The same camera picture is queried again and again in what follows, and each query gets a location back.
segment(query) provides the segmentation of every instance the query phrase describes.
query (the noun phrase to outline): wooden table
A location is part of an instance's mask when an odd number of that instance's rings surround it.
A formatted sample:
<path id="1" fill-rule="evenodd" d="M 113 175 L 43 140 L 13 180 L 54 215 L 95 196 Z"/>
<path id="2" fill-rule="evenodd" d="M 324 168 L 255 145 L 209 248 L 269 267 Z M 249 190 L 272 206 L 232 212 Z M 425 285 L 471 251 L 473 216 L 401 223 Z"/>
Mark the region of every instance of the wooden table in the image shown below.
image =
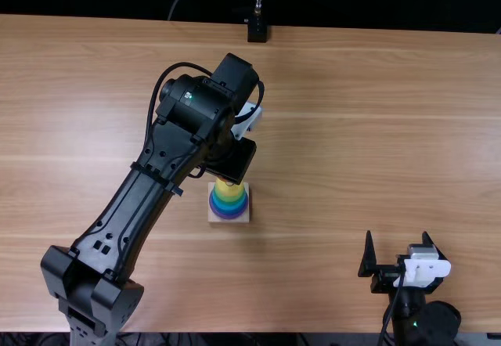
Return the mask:
<path id="1" fill-rule="evenodd" d="M 245 40 L 245 26 L 0 16 L 0 330 L 68 330 L 42 255 L 128 173 L 160 72 L 233 52 L 266 85 L 251 223 L 209 225 L 210 175 L 186 180 L 142 249 L 124 329 L 379 331 L 387 298 L 357 277 L 371 229 L 383 263 L 427 230 L 452 262 L 429 300 L 454 304 L 463 332 L 501 331 L 501 37 Z"/>

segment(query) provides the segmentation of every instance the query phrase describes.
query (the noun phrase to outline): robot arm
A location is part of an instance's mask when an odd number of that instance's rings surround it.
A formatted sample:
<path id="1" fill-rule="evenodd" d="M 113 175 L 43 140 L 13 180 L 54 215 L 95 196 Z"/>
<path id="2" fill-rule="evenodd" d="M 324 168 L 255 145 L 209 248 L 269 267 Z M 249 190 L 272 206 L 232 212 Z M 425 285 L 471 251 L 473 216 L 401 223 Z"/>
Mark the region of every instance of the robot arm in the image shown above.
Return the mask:
<path id="1" fill-rule="evenodd" d="M 151 113 L 165 77 L 153 92 Z M 51 246 L 41 261 L 49 292 L 70 323 L 72 343 L 114 344 L 144 291 L 129 279 L 142 245 L 172 196 L 182 195 L 179 186 L 194 168 L 240 183 L 256 145 L 236 139 L 231 129 L 259 114 L 257 105 L 237 116 L 256 85 L 261 100 L 258 75 L 232 54 L 210 77 L 182 75 L 165 83 L 157 119 L 148 123 L 142 152 L 113 199 L 70 248 Z"/>
<path id="2" fill-rule="evenodd" d="M 410 244 L 408 254 L 397 255 L 394 265 L 377 264 L 370 231 L 359 268 L 359 277 L 371 277 L 373 294 L 387 294 L 390 304 L 383 317 L 377 346 L 387 336 L 392 321 L 395 346 L 452 346 L 461 324 L 461 314 L 449 303 L 427 303 L 431 294 L 449 274 L 451 265 L 427 232 L 421 244 Z"/>

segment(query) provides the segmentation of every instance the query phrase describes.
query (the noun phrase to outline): wooden block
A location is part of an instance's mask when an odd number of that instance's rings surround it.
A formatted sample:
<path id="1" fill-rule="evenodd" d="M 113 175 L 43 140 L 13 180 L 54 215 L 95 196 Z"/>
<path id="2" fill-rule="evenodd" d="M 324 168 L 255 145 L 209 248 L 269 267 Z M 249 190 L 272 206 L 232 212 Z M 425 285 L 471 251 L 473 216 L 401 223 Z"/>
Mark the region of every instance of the wooden block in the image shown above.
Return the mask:
<path id="1" fill-rule="evenodd" d="M 243 187 L 245 189 L 245 192 L 247 193 L 247 196 L 249 197 L 249 204 L 247 205 L 247 209 L 245 212 L 243 212 L 241 215 L 239 215 L 237 218 L 234 219 L 224 219 L 216 214 L 211 209 L 211 206 L 209 205 L 209 196 L 211 195 L 212 189 L 214 188 L 214 182 L 208 183 L 209 186 L 209 192 L 207 196 L 207 209 L 208 209 L 208 221 L 209 222 L 217 222 L 217 223 L 249 223 L 251 220 L 251 196 L 249 193 L 249 183 L 244 183 Z"/>

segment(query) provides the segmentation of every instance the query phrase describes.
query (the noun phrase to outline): purple ring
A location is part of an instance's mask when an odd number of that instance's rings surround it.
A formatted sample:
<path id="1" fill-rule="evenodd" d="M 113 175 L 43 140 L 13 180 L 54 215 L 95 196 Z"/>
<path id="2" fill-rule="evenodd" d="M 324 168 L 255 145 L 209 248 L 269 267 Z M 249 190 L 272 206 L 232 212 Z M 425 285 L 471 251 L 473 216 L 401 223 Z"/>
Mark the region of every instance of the purple ring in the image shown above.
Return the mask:
<path id="1" fill-rule="evenodd" d="M 212 200 L 212 196 L 209 196 L 209 206 L 211 207 L 211 210 L 214 212 L 214 214 L 216 214 L 219 218 L 223 218 L 223 219 L 234 219 L 234 218 L 238 218 L 239 216 L 241 216 L 245 210 L 247 209 L 247 206 L 249 204 L 249 196 L 245 196 L 245 201 L 243 202 L 243 206 L 242 206 L 242 209 L 240 211 L 237 211 L 236 213 L 234 214 L 224 214 L 224 213 L 221 213 L 217 208 L 216 206 L 214 205 L 214 201 Z"/>

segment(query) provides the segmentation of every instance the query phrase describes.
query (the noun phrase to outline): white bracket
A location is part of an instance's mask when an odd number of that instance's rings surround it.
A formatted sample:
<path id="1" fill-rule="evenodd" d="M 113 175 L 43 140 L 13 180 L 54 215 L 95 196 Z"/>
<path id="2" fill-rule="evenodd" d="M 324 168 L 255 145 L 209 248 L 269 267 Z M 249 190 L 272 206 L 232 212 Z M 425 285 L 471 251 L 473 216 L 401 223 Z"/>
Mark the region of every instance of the white bracket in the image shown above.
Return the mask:
<path id="1" fill-rule="evenodd" d="M 245 105 L 243 105 L 242 110 L 237 116 L 241 117 L 247 113 L 250 113 L 254 107 L 256 107 L 255 103 L 245 102 Z M 235 139 L 240 140 L 245 136 L 245 133 L 247 131 L 252 131 L 253 129 L 255 129 L 256 125 L 261 120 L 262 114 L 263 109 L 261 108 L 261 106 L 259 106 L 258 109 L 255 110 L 255 112 L 249 117 L 249 119 L 243 121 L 242 123 L 233 125 L 232 132 L 235 136 Z"/>
<path id="2" fill-rule="evenodd" d="M 451 263 L 447 260 L 407 258 L 405 263 L 404 287 L 427 287 L 435 278 L 443 278 L 451 272 Z M 397 287 L 400 277 L 394 282 Z"/>

